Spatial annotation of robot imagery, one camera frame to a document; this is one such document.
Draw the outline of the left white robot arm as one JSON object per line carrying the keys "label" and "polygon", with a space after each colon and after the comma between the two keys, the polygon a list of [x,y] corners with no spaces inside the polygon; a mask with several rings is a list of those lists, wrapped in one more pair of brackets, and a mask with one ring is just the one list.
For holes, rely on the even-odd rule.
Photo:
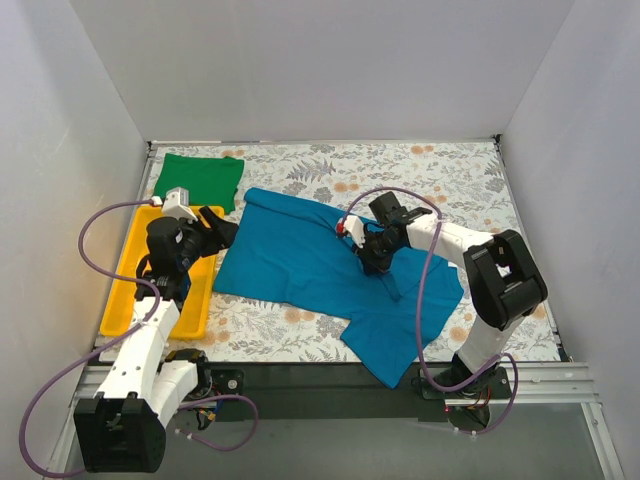
{"label": "left white robot arm", "polygon": [[80,400],[74,424],[84,467],[97,472],[156,472],[166,427],[182,401],[210,391],[203,351],[164,352],[192,288],[191,269],[229,248],[238,227],[220,207],[163,206],[145,223],[136,261],[127,338],[106,378]]}

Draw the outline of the blue t shirt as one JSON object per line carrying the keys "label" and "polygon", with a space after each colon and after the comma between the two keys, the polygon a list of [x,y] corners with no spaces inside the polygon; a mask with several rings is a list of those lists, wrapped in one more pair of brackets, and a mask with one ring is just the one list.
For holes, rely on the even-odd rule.
{"label": "blue t shirt", "polygon": [[385,386],[394,388],[458,307],[456,268],[403,249],[382,276],[367,276],[335,225],[340,210],[260,188],[249,189],[216,291],[288,303],[348,320],[342,341]]}

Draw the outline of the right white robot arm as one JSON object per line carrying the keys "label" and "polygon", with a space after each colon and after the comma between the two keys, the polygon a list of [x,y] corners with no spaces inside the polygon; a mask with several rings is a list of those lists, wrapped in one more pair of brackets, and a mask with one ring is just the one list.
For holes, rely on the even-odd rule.
{"label": "right white robot arm", "polygon": [[437,376],[423,373],[436,391],[463,391],[486,382],[506,357],[504,347],[516,328],[547,299],[548,288],[517,231],[490,234],[447,222],[430,200],[409,210],[399,203],[399,191],[397,187],[374,189],[377,197],[369,208],[375,230],[359,216],[345,212],[336,232],[351,238],[367,274],[387,272],[402,248],[422,250],[429,258],[439,256],[465,272],[476,312],[469,336],[448,369]]}

